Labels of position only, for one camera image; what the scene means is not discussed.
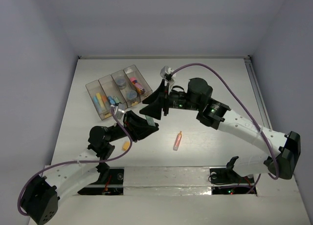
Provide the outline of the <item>yellow highlighter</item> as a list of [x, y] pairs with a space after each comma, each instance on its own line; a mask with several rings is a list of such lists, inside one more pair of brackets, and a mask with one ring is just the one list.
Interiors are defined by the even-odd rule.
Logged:
[[103, 100], [102, 100], [102, 96], [101, 96], [101, 94], [100, 94], [99, 92], [96, 93], [96, 98], [97, 98], [97, 100], [98, 100], [98, 103], [99, 103], [100, 107], [101, 107], [102, 109], [104, 109], [105, 106], [104, 106], [104, 103], [103, 103]]

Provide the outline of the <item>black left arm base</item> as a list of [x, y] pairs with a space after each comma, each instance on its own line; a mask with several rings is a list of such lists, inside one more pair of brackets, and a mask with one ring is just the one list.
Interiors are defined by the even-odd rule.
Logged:
[[96, 166], [99, 177], [95, 185], [122, 185], [124, 181], [124, 168], [109, 167], [106, 163]]

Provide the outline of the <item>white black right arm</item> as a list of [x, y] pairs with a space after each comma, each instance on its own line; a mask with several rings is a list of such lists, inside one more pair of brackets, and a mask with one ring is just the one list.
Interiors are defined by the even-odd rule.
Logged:
[[197, 111], [196, 119], [203, 125], [236, 136], [263, 151], [263, 155], [248, 160], [232, 157], [225, 176], [231, 182], [250, 174], [270, 173], [284, 180], [293, 177], [301, 154], [300, 135], [284, 134], [254, 124], [229, 106], [211, 97], [213, 89], [202, 78], [192, 78], [187, 91], [169, 89], [164, 80], [157, 90], [143, 100], [140, 114], [160, 120], [170, 108]]

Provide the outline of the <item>pink capped pen tube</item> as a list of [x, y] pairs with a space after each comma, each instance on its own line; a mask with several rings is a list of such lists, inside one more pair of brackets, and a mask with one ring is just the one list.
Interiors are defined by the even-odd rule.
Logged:
[[135, 77], [131, 77], [130, 81], [134, 85], [134, 87], [136, 88], [136, 91], [139, 94], [144, 94], [145, 93], [144, 87], [138, 82], [138, 80]]

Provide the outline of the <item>green capped highlighter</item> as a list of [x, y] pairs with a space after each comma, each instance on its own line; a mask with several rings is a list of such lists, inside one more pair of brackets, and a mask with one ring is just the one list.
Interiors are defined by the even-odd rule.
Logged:
[[113, 100], [115, 102], [115, 105], [118, 106], [119, 104], [121, 104], [120, 100], [118, 99], [118, 97], [114, 96]]

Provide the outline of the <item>clear paperclip jar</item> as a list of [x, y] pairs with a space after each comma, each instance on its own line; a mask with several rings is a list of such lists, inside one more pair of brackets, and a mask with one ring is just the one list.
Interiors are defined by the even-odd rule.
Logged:
[[135, 90], [129, 90], [126, 92], [126, 97], [128, 100], [133, 100], [137, 98], [137, 92]]
[[122, 76], [117, 77], [116, 80], [115, 80], [115, 82], [116, 82], [117, 86], [118, 86], [121, 90], [126, 87], [126, 80], [125, 80], [125, 78], [122, 77]]

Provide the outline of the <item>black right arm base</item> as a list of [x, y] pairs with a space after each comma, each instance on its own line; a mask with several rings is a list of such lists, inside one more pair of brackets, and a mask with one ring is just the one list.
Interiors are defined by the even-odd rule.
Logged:
[[234, 172], [234, 164], [239, 157], [232, 157], [225, 167], [211, 168], [208, 181], [214, 185], [254, 183], [254, 177], [241, 177]]

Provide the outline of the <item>blue highlighter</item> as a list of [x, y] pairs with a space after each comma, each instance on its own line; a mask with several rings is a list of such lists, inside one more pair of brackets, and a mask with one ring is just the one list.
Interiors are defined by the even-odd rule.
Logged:
[[93, 103], [94, 103], [94, 105], [95, 105], [97, 111], [100, 113], [100, 112], [102, 111], [102, 109], [101, 109], [101, 107], [100, 107], [100, 105], [99, 105], [99, 103], [98, 103], [97, 97], [94, 96], [92, 99], [93, 99]]
[[116, 105], [115, 100], [111, 96], [107, 96], [107, 99], [111, 105]]

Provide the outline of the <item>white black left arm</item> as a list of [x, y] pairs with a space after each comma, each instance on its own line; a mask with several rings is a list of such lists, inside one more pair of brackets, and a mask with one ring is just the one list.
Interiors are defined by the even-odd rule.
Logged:
[[108, 162], [125, 155], [111, 157], [115, 149], [113, 141], [127, 137], [133, 143], [158, 130], [157, 123], [139, 117], [133, 111], [124, 113], [122, 123], [117, 121], [110, 127], [92, 127], [89, 145], [76, 159], [51, 165], [26, 182], [18, 196], [19, 213], [29, 216], [38, 225], [46, 224], [67, 197], [93, 182], [108, 181]]

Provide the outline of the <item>green highlighter with tip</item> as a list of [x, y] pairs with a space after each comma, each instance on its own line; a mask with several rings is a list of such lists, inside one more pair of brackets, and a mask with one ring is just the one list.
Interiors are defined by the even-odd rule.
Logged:
[[152, 117], [146, 115], [145, 118], [149, 126], [156, 126], [156, 123], [154, 122], [154, 119]]

